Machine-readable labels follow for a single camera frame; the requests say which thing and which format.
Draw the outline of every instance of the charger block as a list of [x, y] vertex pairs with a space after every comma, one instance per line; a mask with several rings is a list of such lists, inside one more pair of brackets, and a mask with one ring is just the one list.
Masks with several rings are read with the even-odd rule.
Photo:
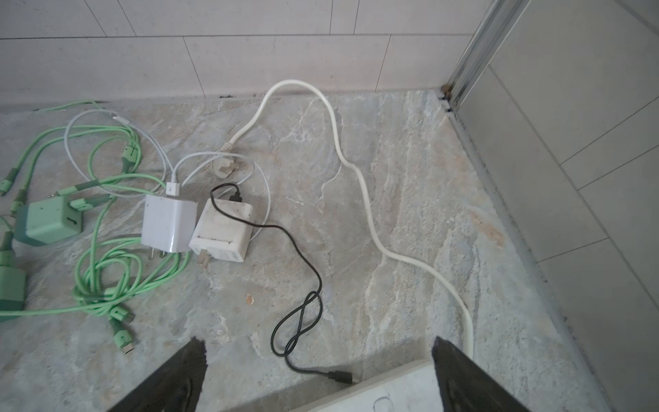
[[14, 239], [30, 246], [42, 246], [81, 231], [82, 212], [69, 206], [66, 196], [55, 196], [18, 209]]
[[169, 253], [187, 252], [197, 219], [197, 202], [146, 195], [142, 244]]
[[[215, 203], [217, 207], [236, 218], [252, 223], [256, 219], [251, 204], [221, 199], [215, 200]], [[197, 227], [194, 228], [190, 248], [196, 254], [205, 249], [214, 259], [244, 262], [251, 234], [251, 226], [220, 214], [208, 199]]]

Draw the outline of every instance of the white wall tile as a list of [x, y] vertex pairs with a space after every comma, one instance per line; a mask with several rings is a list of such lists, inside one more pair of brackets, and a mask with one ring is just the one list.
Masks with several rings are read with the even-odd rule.
[[615, 409], [657, 410], [659, 311], [611, 242], [540, 267]]
[[108, 36], [135, 36], [118, 0], [86, 0]]
[[331, 34], [354, 34], [359, 0], [333, 0]]
[[491, 2], [492, 0], [360, 0], [355, 33], [472, 34]]
[[3, 0], [0, 38], [105, 36], [84, 0]]
[[331, 0], [120, 0], [138, 36], [329, 34]]
[[186, 37], [207, 96], [265, 92], [286, 78], [375, 90], [389, 36]]
[[659, 96], [659, 36], [612, 0], [530, 2], [492, 66], [559, 162]]
[[639, 278], [659, 301], [659, 148], [580, 190]]
[[0, 105], [201, 96], [182, 38], [0, 40]]
[[583, 187], [611, 170], [659, 145], [659, 99], [613, 128], [563, 163], [577, 187]]
[[458, 116], [537, 260], [606, 237], [489, 69]]
[[471, 36], [392, 36], [378, 90], [437, 88], [451, 73]]

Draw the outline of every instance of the power plug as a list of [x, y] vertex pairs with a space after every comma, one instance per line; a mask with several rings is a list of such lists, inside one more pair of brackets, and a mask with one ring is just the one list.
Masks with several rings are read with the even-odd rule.
[[[215, 203], [224, 212], [236, 218], [252, 223], [256, 219], [256, 213], [251, 204], [220, 199], [215, 200]], [[194, 228], [190, 249], [199, 255], [200, 263], [203, 266], [208, 263], [209, 257], [244, 262], [251, 233], [251, 226], [221, 215], [208, 199], [199, 222]]]
[[219, 158], [212, 163], [213, 173], [220, 179], [226, 179], [237, 168], [233, 158]]
[[169, 253], [187, 252], [196, 219], [196, 202], [147, 194], [142, 244]]

